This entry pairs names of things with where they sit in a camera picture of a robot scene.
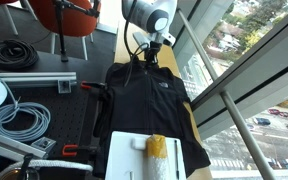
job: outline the glass window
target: glass window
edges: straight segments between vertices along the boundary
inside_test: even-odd
[[[277,179],[288,179],[288,100],[245,121],[272,169],[284,170],[278,173]],[[241,172],[234,172],[230,179],[261,179],[235,126],[203,140],[203,145],[211,159],[210,169],[215,177],[218,177],[218,171],[232,173],[239,170]]]
[[[287,14],[288,0],[234,0],[202,43],[217,75],[223,74]],[[186,61],[180,73],[187,84],[196,85],[195,91],[188,91],[193,100],[212,79],[198,52]]]

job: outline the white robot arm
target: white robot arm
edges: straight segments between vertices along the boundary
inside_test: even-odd
[[[133,0],[122,0],[123,17],[127,19]],[[172,46],[175,38],[169,34],[177,0],[137,0],[130,22],[149,33],[149,40]]]

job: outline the wooden table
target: wooden table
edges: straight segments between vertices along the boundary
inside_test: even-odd
[[[125,44],[124,44],[124,38],[123,38],[124,26],[125,26],[124,22],[119,23],[117,37],[116,37],[115,57],[114,57],[114,62],[116,63],[126,63],[126,62],[129,62],[130,60]],[[137,32],[137,31],[143,32],[141,29],[139,29],[135,25],[129,24],[128,32],[127,32],[127,40],[128,40],[128,44],[132,52],[134,52],[136,48],[138,47],[132,35],[133,32]],[[171,47],[163,45],[161,48],[161,51],[157,55],[158,55],[157,58],[159,60],[158,64],[160,67],[168,67],[175,76],[180,77],[180,72],[178,70],[175,56]],[[188,103],[185,103],[185,107],[187,108],[187,110],[189,111],[191,115],[191,123],[192,123],[192,128],[193,128],[195,138],[200,144],[202,144],[197,127],[196,127],[195,119],[192,114],[191,107]],[[188,180],[196,180],[196,179],[203,179],[203,180],[212,179],[212,175],[211,175],[209,167],[195,170],[195,172],[188,178]]]

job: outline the orange chair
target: orange chair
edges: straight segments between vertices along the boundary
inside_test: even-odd
[[[18,1],[18,0],[0,0],[0,5],[2,6],[2,8],[3,8],[3,10],[4,10],[4,12],[5,12],[5,14],[6,14],[9,22],[10,22],[10,25],[11,25],[11,27],[12,27],[13,33],[17,36],[17,35],[18,35],[17,29],[16,29],[16,27],[15,27],[13,18],[12,18],[12,16],[11,16],[11,13],[10,13],[10,11],[9,11],[8,8],[7,8],[7,4],[14,3],[14,2],[16,2],[16,1]],[[27,2],[27,0],[24,0],[24,3],[25,3],[25,5],[26,5],[26,7],[28,8],[28,10],[29,10],[29,11],[31,12],[31,14],[33,15],[34,19],[37,20],[36,16],[35,16],[34,13],[33,13],[32,8],[31,8],[31,6],[29,5],[29,3]]]
[[[28,0],[34,10],[35,15],[41,24],[53,33],[58,32],[57,20],[53,0]],[[88,0],[69,0],[84,9],[92,8]],[[87,52],[85,45],[85,36],[91,35],[96,28],[97,19],[95,17],[87,16],[82,12],[65,8],[62,10],[62,27],[63,35],[81,37],[84,51],[84,58],[87,60]],[[52,34],[51,53],[54,54],[55,34]]]

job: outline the metal rail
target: metal rail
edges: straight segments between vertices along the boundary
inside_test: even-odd
[[[215,70],[213,69],[213,66],[210,63],[210,59],[208,58],[207,54],[204,51],[204,48],[201,44],[201,42],[198,40],[196,34],[193,31],[193,28],[191,27],[188,20],[185,18],[183,12],[181,9],[177,9],[178,14],[180,15],[181,19],[184,22],[184,26],[187,29],[190,38],[193,41],[193,44],[195,45],[195,48],[197,49],[197,52],[200,54],[206,69],[210,73],[211,78],[213,81],[218,78]],[[228,109],[228,112],[230,113],[238,131],[240,132],[246,147],[250,151],[250,154],[252,155],[255,164],[257,165],[262,177],[267,180],[273,180],[275,179],[274,172],[272,168],[269,166],[268,162],[266,161],[266,158],[261,151],[260,147],[256,143],[254,137],[248,130],[244,118],[242,117],[241,113],[239,112],[236,104],[234,103],[232,97],[230,96],[229,92],[226,90],[223,90],[220,93],[220,96],[222,97],[222,100],[224,101],[224,104],[226,108]]]

